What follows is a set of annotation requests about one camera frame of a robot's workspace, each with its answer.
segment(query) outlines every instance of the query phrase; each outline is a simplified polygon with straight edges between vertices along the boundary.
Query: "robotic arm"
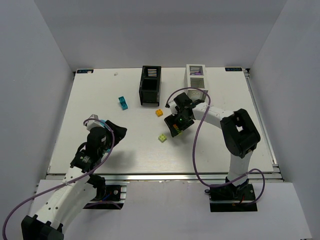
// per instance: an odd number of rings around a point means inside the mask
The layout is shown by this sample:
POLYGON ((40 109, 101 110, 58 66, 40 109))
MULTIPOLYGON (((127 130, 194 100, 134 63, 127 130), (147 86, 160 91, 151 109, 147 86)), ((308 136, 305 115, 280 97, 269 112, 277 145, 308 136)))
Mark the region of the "robotic arm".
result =
MULTIPOLYGON (((194 120, 201 120, 208 105, 203 100, 192 101, 186 93, 181 93, 166 107, 170 108, 172 114, 164 121, 171 136, 175 137, 194 124, 194 120)), ((226 183, 247 173, 252 153, 261 140, 248 112, 244 109, 233 112, 211 106, 204 121, 222 130, 225 145, 231 153, 226 183)), ((231 195, 231 199, 237 198, 248 181, 248 177, 243 177, 231 183, 226 195, 231 195)))
MULTIPOLYGON (((91 115, 90 118, 98 120, 97 115, 91 115)), ((125 137, 127 129, 109 120, 105 123, 113 131, 115 146, 125 137)), ((66 185, 57 189, 33 217, 26 216, 23 219, 23 240, 63 240, 63 233, 83 207, 93 199, 103 198, 106 191, 103 177, 91 174, 68 183, 93 170, 112 146, 112 134, 100 122, 89 120, 86 122, 86 129, 90 131, 87 142, 79 146, 62 180, 66 185)))

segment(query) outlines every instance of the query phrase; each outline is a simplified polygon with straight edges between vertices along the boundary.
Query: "green block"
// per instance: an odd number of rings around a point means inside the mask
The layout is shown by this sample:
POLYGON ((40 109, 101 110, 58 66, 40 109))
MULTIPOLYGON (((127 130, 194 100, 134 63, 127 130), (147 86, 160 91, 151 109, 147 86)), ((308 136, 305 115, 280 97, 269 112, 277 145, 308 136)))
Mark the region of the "green block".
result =
POLYGON ((158 139, 160 140, 160 142, 163 143, 165 140, 167 140, 167 137, 166 137, 166 135, 161 134, 161 135, 158 137, 158 139))

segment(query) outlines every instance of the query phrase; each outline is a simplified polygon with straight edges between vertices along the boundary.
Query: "toy block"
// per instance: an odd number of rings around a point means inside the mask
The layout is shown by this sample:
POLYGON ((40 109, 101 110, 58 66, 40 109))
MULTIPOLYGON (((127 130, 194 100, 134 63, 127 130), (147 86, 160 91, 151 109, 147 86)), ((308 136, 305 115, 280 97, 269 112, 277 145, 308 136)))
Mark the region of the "toy block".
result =
POLYGON ((122 110, 128 109, 128 105, 125 102, 121 103, 121 107, 122 107, 122 110))
POLYGON ((125 97, 124 96, 119 97, 119 102, 121 104, 125 104, 126 103, 125 97))
POLYGON ((156 114, 158 117, 160 117, 160 116, 162 116, 164 113, 162 112, 161 109, 158 109, 157 111, 155 111, 155 114, 156 114))
POLYGON ((165 140, 167 140, 167 137, 166 137, 166 135, 161 134, 161 135, 158 137, 158 139, 160 140, 160 142, 163 143, 165 140))

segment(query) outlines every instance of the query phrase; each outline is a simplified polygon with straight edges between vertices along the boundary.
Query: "blue block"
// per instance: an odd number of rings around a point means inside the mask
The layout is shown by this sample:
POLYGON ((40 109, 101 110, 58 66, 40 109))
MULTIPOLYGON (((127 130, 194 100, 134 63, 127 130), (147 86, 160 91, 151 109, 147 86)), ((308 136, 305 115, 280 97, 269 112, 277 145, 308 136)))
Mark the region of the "blue block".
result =
POLYGON ((128 105, 125 102, 121 103, 121 107, 122 107, 122 110, 128 109, 128 105))
POLYGON ((125 104, 126 103, 125 97, 124 96, 119 97, 119 102, 121 104, 125 104))

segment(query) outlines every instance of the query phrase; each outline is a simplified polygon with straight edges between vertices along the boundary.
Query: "white platform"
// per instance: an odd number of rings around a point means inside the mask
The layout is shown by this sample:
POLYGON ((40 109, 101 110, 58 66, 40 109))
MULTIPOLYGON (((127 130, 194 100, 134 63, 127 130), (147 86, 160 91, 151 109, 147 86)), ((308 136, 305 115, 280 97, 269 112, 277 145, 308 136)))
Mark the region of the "white platform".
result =
MULTIPOLYGON (((165 103, 173 91, 184 86, 185 68, 162 68, 160 107, 140 105, 141 71, 141 68, 95 69, 93 73, 75 75, 48 173, 66 173, 79 145, 87 139, 89 132, 82 123, 91 114, 128 128, 126 137, 96 173, 194 173, 192 145, 199 122, 175 138, 171 137, 164 122, 170 114, 165 103), (122 110, 119 104, 118 97, 121 96, 128 104, 127 110, 122 110), (156 116, 158 108, 163 110, 161 117, 156 116), (161 143, 158 140, 160 134, 165 134, 167 141, 161 143)), ((246 109, 261 135, 261 142, 251 158, 250 169, 272 172, 272 157, 263 138, 244 73, 226 72, 223 67, 207 67, 206 71, 212 104, 232 111, 246 109)), ((207 123, 202 125, 196 162, 201 173, 229 171, 230 153, 221 130, 207 123)))
MULTIPOLYGON (((59 184, 41 180, 38 193, 59 184)), ((259 194, 262 184, 254 183, 259 194)), ((292 183, 267 183, 258 212, 210 212, 200 183, 130 182, 122 210, 82 210, 66 240, 300 240, 311 238, 292 183)), ((36 198, 30 215, 50 194, 36 198)))

